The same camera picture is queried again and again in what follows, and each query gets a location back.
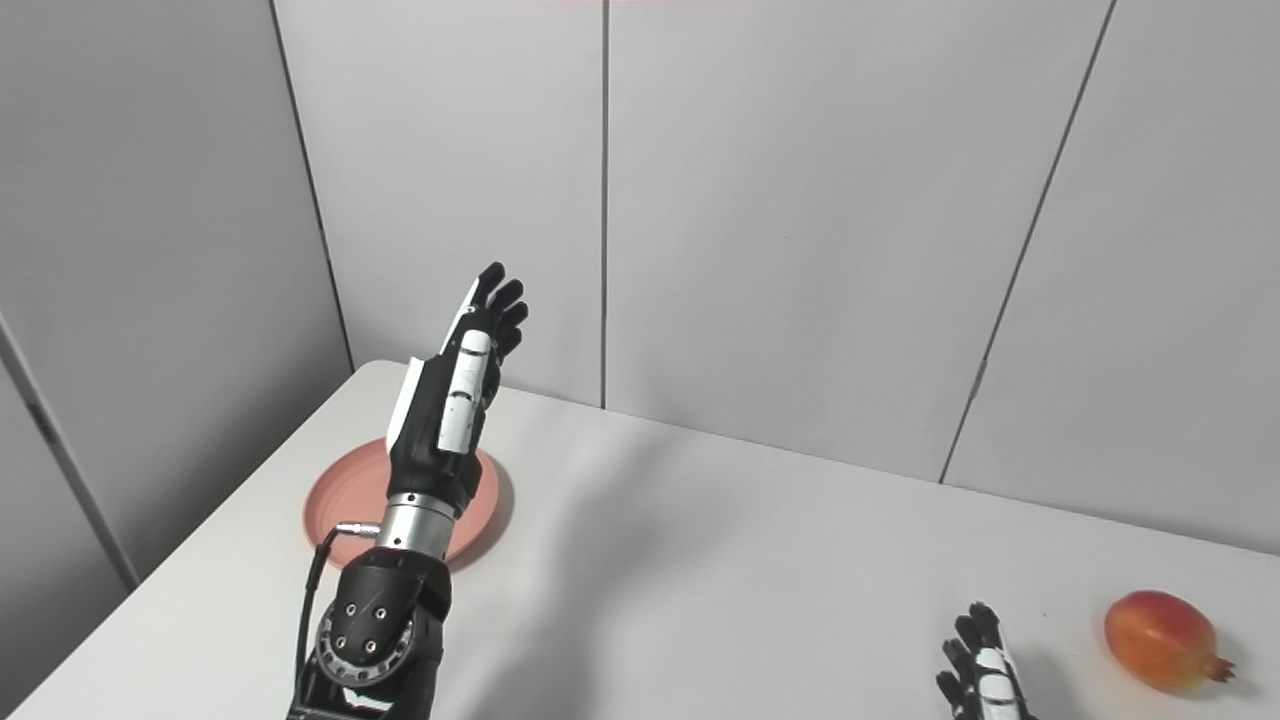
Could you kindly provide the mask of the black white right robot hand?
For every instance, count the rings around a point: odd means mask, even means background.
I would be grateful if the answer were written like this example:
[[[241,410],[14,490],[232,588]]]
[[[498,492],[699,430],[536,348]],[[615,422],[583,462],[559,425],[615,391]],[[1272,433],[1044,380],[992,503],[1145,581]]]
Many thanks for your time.
[[[980,601],[955,618],[941,650],[951,669],[934,678],[951,719],[1033,719],[998,616]]]

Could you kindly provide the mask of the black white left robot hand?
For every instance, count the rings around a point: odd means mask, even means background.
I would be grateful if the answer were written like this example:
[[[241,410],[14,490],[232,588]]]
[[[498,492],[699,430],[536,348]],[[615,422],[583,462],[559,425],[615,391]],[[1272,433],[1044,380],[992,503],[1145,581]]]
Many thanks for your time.
[[[429,498],[458,519],[477,491],[477,445],[504,360],[529,318],[524,284],[492,263],[463,296],[439,351],[411,357],[387,432],[389,498]]]

